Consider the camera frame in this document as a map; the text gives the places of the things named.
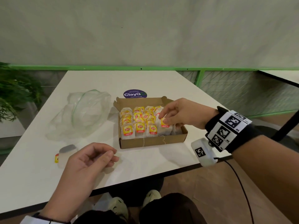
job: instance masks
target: white plastic device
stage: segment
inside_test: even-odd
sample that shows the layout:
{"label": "white plastic device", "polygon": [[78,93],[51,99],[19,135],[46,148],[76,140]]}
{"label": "white plastic device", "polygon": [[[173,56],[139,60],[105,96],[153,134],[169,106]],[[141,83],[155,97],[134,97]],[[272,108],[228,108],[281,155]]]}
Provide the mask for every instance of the white plastic device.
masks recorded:
{"label": "white plastic device", "polygon": [[213,147],[209,145],[207,139],[198,139],[191,143],[191,147],[203,167],[212,166],[217,163],[217,160],[214,159],[216,154],[213,152]]}

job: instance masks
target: hand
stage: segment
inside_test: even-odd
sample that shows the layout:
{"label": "hand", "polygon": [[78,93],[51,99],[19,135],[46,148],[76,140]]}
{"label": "hand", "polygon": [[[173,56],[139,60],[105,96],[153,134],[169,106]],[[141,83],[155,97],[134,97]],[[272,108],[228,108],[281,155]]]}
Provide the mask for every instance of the hand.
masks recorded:
{"label": "hand", "polygon": [[160,112],[159,119],[168,125],[187,124],[204,130],[207,122],[218,114],[218,110],[180,98],[167,104]]}
{"label": "hand", "polygon": [[71,155],[56,190],[40,215],[70,222],[95,188],[98,174],[119,160],[114,156],[116,151],[107,144],[91,143]]}

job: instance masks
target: black metal pole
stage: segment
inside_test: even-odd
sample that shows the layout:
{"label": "black metal pole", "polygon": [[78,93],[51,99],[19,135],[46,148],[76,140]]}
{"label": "black metal pole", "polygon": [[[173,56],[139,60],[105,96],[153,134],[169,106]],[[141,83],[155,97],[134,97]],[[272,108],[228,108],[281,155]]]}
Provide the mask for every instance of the black metal pole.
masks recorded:
{"label": "black metal pole", "polygon": [[299,123],[299,110],[277,131],[271,139],[281,141]]}

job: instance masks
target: cardboard box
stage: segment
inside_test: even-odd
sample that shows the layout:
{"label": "cardboard box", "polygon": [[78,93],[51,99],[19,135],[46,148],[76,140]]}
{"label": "cardboard box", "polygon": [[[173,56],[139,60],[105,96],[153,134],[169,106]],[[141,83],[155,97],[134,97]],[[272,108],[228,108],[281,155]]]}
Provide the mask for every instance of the cardboard box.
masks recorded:
{"label": "cardboard box", "polygon": [[[173,100],[168,99],[167,97],[157,97],[157,98],[116,98],[113,105],[117,108],[118,111],[121,111],[125,107],[129,107],[132,110],[135,107],[141,106],[162,106],[164,107]],[[120,126],[120,117],[118,116],[118,137],[119,137],[119,146],[121,149],[125,148],[136,148],[136,147],[145,147],[153,145],[164,145],[172,143],[184,142],[188,131],[182,126],[181,127],[183,134],[181,135],[167,135],[167,136],[158,136],[158,137],[149,137],[149,138],[135,138],[135,139],[121,139],[121,126]]]}

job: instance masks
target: black cable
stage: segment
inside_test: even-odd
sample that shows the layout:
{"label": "black cable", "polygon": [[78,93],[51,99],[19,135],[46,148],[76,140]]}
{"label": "black cable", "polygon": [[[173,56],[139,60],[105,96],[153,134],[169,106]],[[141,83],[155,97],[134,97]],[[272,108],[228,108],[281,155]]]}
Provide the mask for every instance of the black cable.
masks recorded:
{"label": "black cable", "polygon": [[252,221],[252,224],[254,224],[253,215],[252,215],[252,210],[251,210],[251,207],[250,207],[250,204],[249,204],[249,200],[248,200],[248,198],[247,198],[246,192],[245,192],[245,190],[244,190],[244,187],[243,187],[243,185],[242,185],[242,183],[241,183],[241,180],[240,180],[240,178],[239,178],[237,172],[236,172],[235,169],[229,164],[229,162],[227,162],[226,160],[222,160],[222,159],[220,159],[220,158],[218,158],[218,157],[215,157],[214,159],[217,159],[217,160],[226,162],[226,163],[231,167],[231,169],[233,169],[235,175],[237,176],[237,178],[238,178],[238,180],[239,180],[239,183],[240,183],[240,185],[241,185],[241,188],[242,188],[242,190],[243,190],[243,193],[244,193],[244,195],[245,195],[245,198],[246,198],[246,201],[247,201],[247,204],[248,204],[248,207],[249,207],[249,211],[250,211],[251,221]]}

